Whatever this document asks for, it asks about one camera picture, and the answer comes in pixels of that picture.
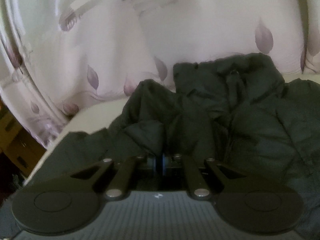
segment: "white curtain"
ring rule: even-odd
[[[47,146],[141,80],[173,88],[177,62],[262,52],[283,74],[319,73],[320,0],[308,5],[305,61],[297,0],[1,0],[1,97]]]

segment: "screw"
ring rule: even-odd
[[[205,188],[198,188],[194,191],[197,197],[206,197],[210,194],[210,191]]]
[[[117,189],[117,188],[114,188],[114,189],[109,189],[107,192],[106,192],[106,195],[108,197],[119,197],[122,195],[122,191]]]

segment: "dark green fabric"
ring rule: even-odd
[[[109,129],[68,134],[32,182],[145,151],[214,157],[297,190],[297,232],[320,239],[320,85],[285,84],[263,54],[176,64],[174,81],[176,93],[141,82]]]

